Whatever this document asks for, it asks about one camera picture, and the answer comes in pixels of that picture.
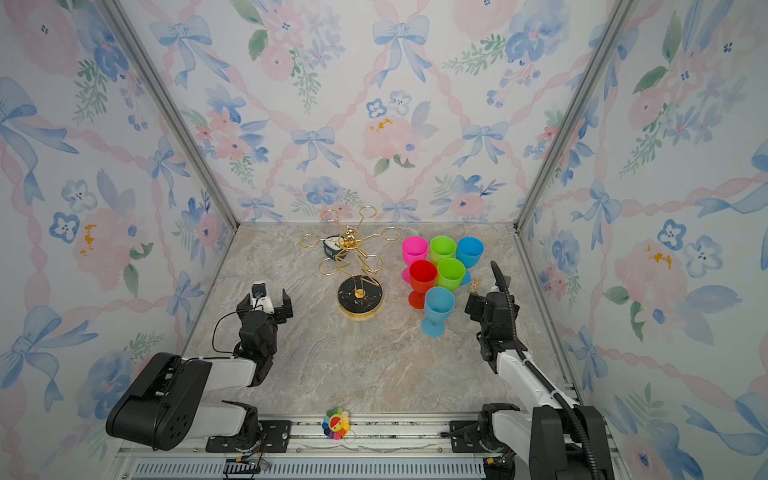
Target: metal mounting plate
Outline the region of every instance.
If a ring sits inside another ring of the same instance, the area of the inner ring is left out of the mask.
[[[285,453],[290,440],[290,420],[259,420],[262,432],[266,434],[264,453]],[[205,445],[208,453],[238,453],[227,441],[229,437],[211,437]]]

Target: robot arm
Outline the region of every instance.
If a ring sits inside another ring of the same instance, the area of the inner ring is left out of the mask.
[[[264,283],[255,283],[237,305],[240,341],[231,358],[184,359],[158,353],[128,387],[107,418],[107,434],[170,450],[185,439],[209,438],[208,452],[248,452],[263,438],[270,446],[287,446],[290,422],[263,432],[257,409],[238,402],[200,403],[203,393],[230,387],[257,386],[264,381],[277,352],[277,325],[293,316],[290,297],[275,307]],[[278,435],[278,439],[263,435]]]
[[[514,389],[531,416],[512,405],[485,405],[474,432],[477,443],[496,452],[506,445],[528,464],[532,480],[614,480],[602,416],[554,387],[536,366],[517,339],[520,306],[508,294],[509,279],[494,262],[492,268],[494,288],[486,297],[471,293],[465,312],[481,325],[477,339],[482,358]]]

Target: black marble base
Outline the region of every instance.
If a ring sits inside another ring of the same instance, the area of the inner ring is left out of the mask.
[[[366,282],[364,279],[372,280],[369,276],[355,275],[342,282],[339,285],[339,291],[336,298],[339,300],[342,310],[355,318],[362,318],[374,314],[382,303],[384,292],[382,287]],[[362,289],[366,295],[363,298],[357,298],[355,295],[356,287],[362,284]]]

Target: blue goblet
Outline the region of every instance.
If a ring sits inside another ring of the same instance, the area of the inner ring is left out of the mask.
[[[433,339],[445,333],[445,319],[451,316],[456,299],[451,290],[434,286],[424,295],[424,313],[422,331]]]
[[[464,275],[462,285],[466,285],[472,280],[472,275],[469,269],[480,261],[482,253],[485,251],[485,246],[482,242],[474,237],[464,237],[458,241],[456,245],[456,259],[464,263],[467,269],[467,273]]]

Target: pink goblet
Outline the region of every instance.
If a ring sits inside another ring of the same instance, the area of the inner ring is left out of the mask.
[[[421,237],[408,237],[402,242],[402,259],[406,262],[406,269],[402,271],[402,279],[410,283],[411,276],[408,268],[417,260],[424,260],[427,257],[429,243]]]

